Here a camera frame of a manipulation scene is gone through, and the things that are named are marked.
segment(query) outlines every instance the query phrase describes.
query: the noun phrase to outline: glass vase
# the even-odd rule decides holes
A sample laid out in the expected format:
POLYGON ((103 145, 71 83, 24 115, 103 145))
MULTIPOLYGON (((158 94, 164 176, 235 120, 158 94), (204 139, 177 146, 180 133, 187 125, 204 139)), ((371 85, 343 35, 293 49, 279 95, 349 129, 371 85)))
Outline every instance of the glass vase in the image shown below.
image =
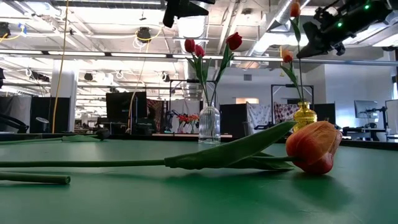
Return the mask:
POLYGON ((297 124, 293 127, 293 131, 296 132, 306 125, 317 122, 317 114, 315 111, 310 110, 309 102, 299 102, 298 107, 300 108, 294 114, 294 120, 297 124))
POLYGON ((205 107, 199 114, 199 143, 219 144, 220 133, 220 112, 213 104, 205 107))

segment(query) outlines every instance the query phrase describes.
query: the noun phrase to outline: green tabletop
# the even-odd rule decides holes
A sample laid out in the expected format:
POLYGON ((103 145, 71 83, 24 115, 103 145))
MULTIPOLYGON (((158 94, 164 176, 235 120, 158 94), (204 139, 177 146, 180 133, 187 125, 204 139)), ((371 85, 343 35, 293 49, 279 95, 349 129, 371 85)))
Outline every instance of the green tabletop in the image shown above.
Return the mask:
MULTIPOLYGON (((266 150, 285 154, 283 144, 266 150)), ((0 146, 0 161, 160 159, 197 142, 122 141, 0 146)), ((20 168, 70 175, 70 185, 0 182, 0 223, 398 223, 398 152, 340 147, 320 177, 300 169, 20 168)))

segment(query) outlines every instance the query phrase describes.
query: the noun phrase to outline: yellow glass vase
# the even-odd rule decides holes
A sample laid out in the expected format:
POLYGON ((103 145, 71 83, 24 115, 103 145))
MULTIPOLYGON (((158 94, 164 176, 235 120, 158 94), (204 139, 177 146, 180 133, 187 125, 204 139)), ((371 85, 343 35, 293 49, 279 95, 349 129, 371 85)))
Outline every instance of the yellow glass vase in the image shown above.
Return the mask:
POLYGON ((309 102, 299 102, 300 109, 294 114, 294 120, 297 124, 293 127, 293 131, 298 131, 304 126, 317 122, 317 114, 315 111, 310 110, 309 102))

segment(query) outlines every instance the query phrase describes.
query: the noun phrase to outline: window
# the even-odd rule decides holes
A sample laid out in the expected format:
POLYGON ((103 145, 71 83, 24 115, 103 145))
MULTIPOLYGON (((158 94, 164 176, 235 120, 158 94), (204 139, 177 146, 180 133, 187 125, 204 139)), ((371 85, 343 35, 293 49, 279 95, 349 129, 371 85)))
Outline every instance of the window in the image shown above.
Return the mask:
POLYGON ((244 103, 256 103, 259 104, 260 101, 258 98, 237 98, 236 99, 236 104, 244 104, 244 103))
POLYGON ((398 91, 397 91, 397 83, 394 83, 394 95, 392 96, 393 100, 398 100, 398 91))

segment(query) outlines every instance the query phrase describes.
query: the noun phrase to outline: tulip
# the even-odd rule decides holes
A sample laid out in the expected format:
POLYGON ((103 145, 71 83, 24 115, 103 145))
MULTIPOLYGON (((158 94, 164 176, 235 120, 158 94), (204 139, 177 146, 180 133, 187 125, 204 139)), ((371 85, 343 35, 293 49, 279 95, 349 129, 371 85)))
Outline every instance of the tulip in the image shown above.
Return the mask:
POLYGON ((282 51, 282 59, 285 63, 289 63, 293 61, 293 52, 288 51, 287 49, 282 51))
POLYGON ((184 47, 186 52, 193 53, 195 51, 195 41, 193 39, 186 39, 184 47))
POLYGON ((242 44, 242 37, 236 32, 226 39, 226 43, 229 49, 236 50, 242 44))
POLYGON ((204 57, 205 56, 205 50, 203 50, 203 48, 200 47, 199 45, 195 45, 195 55, 197 57, 199 57, 199 56, 204 57))
POLYGON ((299 2, 293 2, 292 7, 290 8, 290 16, 298 17, 301 14, 301 5, 299 2))
POLYGON ((342 134, 327 121, 307 125, 286 141, 286 152, 293 163, 310 174, 326 174, 333 168, 333 156, 342 134))

